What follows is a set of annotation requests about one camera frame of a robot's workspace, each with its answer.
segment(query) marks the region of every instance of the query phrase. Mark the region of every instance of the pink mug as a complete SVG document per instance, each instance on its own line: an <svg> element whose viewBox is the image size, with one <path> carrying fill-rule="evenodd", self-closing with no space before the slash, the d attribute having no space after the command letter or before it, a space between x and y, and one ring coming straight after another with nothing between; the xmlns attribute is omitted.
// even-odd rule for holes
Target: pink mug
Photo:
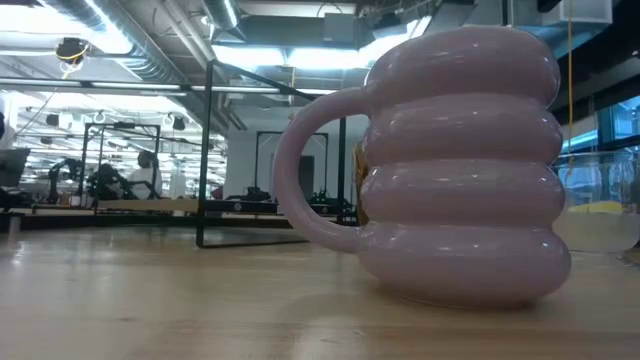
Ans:
<svg viewBox="0 0 640 360"><path fill-rule="evenodd" d="M558 64L533 35L463 27L409 40L382 56L360 88L305 107L275 156L275 193L310 241L357 254L382 284L453 307L512 307L559 288L571 258L551 223L564 190L548 165L562 146L546 108ZM309 137L366 114L370 222L339 226L307 205L298 162Z"/></svg>

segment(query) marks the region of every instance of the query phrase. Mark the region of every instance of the mug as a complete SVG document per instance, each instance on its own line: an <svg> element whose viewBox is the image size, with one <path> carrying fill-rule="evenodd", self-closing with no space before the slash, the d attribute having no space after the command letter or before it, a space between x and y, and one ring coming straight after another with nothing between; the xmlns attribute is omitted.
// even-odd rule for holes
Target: mug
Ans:
<svg viewBox="0 0 640 360"><path fill-rule="evenodd" d="M551 230L564 190L548 165L562 146L546 111L560 71L549 48L507 27L462 27L404 42L365 85L323 96L282 135L275 193L311 242L357 254L384 287L452 307L511 307L559 288L569 252ZM298 161L322 125L365 114L369 223L313 212Z"/></svg>

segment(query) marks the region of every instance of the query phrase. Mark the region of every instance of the person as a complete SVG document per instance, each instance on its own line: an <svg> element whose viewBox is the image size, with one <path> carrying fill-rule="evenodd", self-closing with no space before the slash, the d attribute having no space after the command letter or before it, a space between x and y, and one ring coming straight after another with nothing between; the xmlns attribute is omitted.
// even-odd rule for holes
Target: person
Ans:
<svg viewBox="0 0 640 360"><path fill-rule="evenodd" d="M158 166L158 158L150 151L143 150L138 154L138 165L140 169L134 171L127 180L131 182L146 181L153 186L153 169L156 169L155 190L158 196L162 196L162 173ZM149 198L151 191L145 184L136 184L131 187L133 194L140 200Z"/></svg>

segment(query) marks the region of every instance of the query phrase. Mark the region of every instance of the wooden table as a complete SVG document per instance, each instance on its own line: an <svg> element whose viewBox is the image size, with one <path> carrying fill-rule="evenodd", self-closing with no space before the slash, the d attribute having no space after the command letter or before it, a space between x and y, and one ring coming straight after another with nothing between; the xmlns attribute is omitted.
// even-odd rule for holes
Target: wooden table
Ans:
<svg viewBox="0 0 640 360"><path fill-rule="evenodd" d="M3 241L0 359L640 359L640 268L616 254L574 253L568 283L535 307L478 312L387 294L313 245L201 251L192 234Z"/></svg>

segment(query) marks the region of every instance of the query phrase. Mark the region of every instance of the yellow liquid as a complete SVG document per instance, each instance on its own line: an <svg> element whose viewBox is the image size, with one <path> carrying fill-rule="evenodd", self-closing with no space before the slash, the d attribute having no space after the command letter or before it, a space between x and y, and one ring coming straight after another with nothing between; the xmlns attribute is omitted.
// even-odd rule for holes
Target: yellow liquid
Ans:
<svg viewBox="0 0 640 360"><path fill-rule="evenodd" d="M553 230L570 250L624 251L640 238L640 215L564 211Z"/></svg>

